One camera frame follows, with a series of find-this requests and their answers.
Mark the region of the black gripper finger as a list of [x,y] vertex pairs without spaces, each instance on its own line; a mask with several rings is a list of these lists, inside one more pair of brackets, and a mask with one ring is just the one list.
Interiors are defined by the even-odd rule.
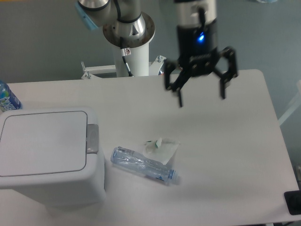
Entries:
[[[174,82],[170,81],[172,72],[180,69],[180,73]],[[183,107],[181,89],[191,77],[192,67],[180,67],[178,61],[164,60],[164,86],[167,91],[172,91],[178,97],[179,107]]]
[[[218,69],[217,64],[221,59],[227,61],[227,70],[222,72]],[[238,67],[236,51],[232,47],[226,47],[220,51],[217,55],[217,62],[212,66],[212,72],[219,77],[219,88],[221,99],[226,98],[226,88],[229,86],[230,81],[233,78],[238,77]]]

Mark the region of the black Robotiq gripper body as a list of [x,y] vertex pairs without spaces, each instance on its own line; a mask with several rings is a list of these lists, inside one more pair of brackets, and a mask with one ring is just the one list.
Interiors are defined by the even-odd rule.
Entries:
[[191,77],[208,75],[208,61],[216,63],[217,21],[202,26],[177,26],[179,46],[178,62],[180,67]]

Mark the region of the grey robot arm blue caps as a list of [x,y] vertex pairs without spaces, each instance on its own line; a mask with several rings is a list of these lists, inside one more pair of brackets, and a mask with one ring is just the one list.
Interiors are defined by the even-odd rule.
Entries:
[[[214,73],[220,80],[220,96],[225,98],[238,69],[233,48],[218,50],[216,2],[176,0],[174,4],[179,57],[161,61],[165,89],[181,97],[190,78]],[[88,29],[102,29],[112,45],[118,77],[150,75],[149,44],[156,28],[139,0],[78,0],[75,9]]]

